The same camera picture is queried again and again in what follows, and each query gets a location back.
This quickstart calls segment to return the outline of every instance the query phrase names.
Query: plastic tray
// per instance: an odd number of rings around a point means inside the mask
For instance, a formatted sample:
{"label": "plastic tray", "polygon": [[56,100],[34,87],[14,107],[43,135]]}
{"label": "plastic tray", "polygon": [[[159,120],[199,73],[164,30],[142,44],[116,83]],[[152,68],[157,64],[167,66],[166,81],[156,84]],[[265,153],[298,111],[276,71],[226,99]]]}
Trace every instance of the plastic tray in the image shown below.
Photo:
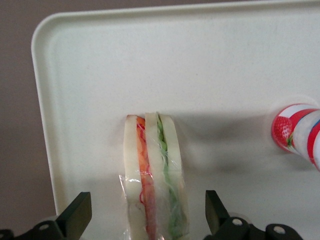
{"label": "plastic tray", "polygon": [[210,233],[205,190],[258,228],[319,237],[320,173],[272,141],[280,108],[320,100],[320,2],[253,1],[60,13],[32,40],[57,213],[92,195],[85,239],[127,227],[127,114],[173,117],[192,239]]}

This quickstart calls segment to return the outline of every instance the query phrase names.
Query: table surface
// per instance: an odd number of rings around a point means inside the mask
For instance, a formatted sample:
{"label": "table surface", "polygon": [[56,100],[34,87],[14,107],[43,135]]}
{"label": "table surface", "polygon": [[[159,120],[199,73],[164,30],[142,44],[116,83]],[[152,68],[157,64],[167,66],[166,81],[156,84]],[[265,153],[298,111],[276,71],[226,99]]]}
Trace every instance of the table surface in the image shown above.
{"label": "table surface", "polygon": [[12,229],[19,235],[55,215],[31,56],[38,23],[58,12],[214,2],[231,1],[0,1],[0,229]]}

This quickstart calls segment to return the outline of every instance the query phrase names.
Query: strawberry print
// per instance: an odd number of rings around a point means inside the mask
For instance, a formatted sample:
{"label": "strawberry print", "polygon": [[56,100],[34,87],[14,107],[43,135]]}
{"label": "strawberry print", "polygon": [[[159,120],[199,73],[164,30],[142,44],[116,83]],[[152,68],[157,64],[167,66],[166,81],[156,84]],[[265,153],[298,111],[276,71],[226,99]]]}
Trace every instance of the strawberry print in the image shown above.
{"label": "strawberry print", "polygon": [[278,116],[273,123],[273,136],[284,147],[291,147],[293,143],[293,126],[289,118]]}

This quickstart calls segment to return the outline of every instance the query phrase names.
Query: bottle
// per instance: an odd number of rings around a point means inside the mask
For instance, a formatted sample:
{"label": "bottle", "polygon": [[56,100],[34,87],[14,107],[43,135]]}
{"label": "bottle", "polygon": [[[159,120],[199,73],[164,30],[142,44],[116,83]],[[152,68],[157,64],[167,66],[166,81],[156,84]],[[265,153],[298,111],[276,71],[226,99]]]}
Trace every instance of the bottle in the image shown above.
{"label": "bottle", "polygon": [[283,150],[301,155],[320,171],[320,109],[310,104],[287,106],[271,126],[274,142]]}

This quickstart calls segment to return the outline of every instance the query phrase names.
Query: plastic wrap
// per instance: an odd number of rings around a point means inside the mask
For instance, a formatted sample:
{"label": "plastic wrap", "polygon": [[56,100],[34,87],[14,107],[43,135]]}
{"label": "plastic wrap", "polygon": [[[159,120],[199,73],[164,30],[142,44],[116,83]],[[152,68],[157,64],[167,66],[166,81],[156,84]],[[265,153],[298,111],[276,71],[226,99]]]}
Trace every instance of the plastic wrap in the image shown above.
{"label": "plastic wrap", "polygon": [[126,238],[188,240],[188,201],[172,119],[157,113],[127,116],[123,147]]}

